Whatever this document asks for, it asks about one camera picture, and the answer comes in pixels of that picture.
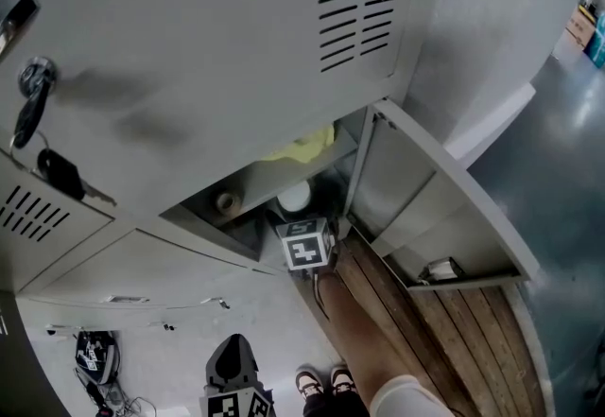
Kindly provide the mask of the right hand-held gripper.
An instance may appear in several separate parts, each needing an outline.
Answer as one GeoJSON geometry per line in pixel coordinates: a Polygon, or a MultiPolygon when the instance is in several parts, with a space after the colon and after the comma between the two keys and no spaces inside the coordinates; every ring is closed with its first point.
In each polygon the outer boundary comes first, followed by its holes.
{"type": "Polygon", "coordinates": [[[265,211],[265,264],[289,272],[330,266],[337,251],[338,221],[318,211],[265,211]]]}

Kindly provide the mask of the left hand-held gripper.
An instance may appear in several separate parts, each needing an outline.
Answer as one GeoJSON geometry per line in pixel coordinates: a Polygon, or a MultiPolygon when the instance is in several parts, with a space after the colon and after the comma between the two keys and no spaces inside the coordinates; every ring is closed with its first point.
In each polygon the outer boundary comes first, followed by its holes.
{"type": "Polygon", "coordinates": [[[251,346],[241,334],[225,339],[206,367],[201,414],[209,417],[268,417],[274,415],[272,391],[258,379],[251,346]]]}

